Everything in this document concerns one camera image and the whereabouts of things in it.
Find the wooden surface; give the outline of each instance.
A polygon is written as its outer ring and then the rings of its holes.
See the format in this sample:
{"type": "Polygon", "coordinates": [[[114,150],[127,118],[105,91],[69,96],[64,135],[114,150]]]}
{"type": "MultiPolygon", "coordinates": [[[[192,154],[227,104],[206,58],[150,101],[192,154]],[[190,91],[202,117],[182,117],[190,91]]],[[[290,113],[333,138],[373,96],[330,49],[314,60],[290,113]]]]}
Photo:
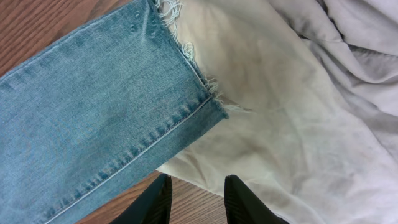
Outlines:
{"type": "MultiPolygon", "coordinates": [[[[0,77],[83,23],[129,0],[0,0],[0,77]]],[[[158,176],[148,178],[82,219],[109,223],[158,176]]],[[[171,223],[226,223],[223,199],[173,178],[171,223]]]]}

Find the white fabric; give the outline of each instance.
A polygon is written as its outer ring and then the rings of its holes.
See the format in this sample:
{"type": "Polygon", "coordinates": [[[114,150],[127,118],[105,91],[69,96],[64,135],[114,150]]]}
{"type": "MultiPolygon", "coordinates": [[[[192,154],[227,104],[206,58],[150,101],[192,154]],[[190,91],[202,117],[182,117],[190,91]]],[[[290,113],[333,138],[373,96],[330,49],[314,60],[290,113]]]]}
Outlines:
{"type": "Polygon", "coordinates": [[[236,174],[289,223],[398,223],[398,166],[358,117],[369,101],[357,99],[337,63],[358,61],[329,32],[333,24],[317,23],[328,16],[315,1],[275,2],[183,2],[179,41],[194,44],[197,64],[219,78],[225,96],[255,113],[230,113],[158,170],[218,195],[236,174]],[[288,26],[303,16],[310,20],[301,28],[321,38],[302,41],[288,26]]]}

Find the brown wood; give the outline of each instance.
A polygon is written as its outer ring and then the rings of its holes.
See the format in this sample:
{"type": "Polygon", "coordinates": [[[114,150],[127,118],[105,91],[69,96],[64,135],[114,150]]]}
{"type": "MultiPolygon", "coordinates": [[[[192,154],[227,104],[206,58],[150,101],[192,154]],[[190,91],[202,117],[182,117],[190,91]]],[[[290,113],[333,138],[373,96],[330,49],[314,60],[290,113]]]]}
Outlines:
{"type": "MultiPolygon", "coordinates": [[[[52,42],[129,0],[0,0],[0,77],[52,42]]],[[[109,223],[159,175],[141,183],[82,219],[109,223]]],[[[173,180],[171,223],[226,223],[223,199],[182,180],[173,180]]]]}

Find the wrinkled fabric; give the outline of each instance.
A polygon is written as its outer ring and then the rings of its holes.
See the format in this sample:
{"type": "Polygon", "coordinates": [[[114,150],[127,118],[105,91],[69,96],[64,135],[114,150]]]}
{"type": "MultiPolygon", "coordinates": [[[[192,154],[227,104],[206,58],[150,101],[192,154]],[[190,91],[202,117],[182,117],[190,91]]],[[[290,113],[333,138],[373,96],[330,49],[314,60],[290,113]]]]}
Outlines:
{"type": "Polygon", "coordinates": [[[378,2],[184,1],[180,40],[254,112],[159,171],[218,195],[236,174],[289,223],[398,223],[396,7],[378,2]]]}
{"type": "Polygon", "coordinates": [[[152,1],[79,27],[0,79],[0,223],[74,223],[227,115],[152,1]]]}

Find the jeans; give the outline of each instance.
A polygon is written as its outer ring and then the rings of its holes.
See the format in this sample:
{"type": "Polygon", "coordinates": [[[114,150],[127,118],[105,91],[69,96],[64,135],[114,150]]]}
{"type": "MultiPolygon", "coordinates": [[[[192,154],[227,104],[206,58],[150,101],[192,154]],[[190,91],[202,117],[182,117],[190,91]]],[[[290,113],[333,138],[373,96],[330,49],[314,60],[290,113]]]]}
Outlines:
{"type": "Polygon", "coordinates": [[[73,223],[228,115],[152,1],[89,22],[0,79],[0,223],[73,223]]]}

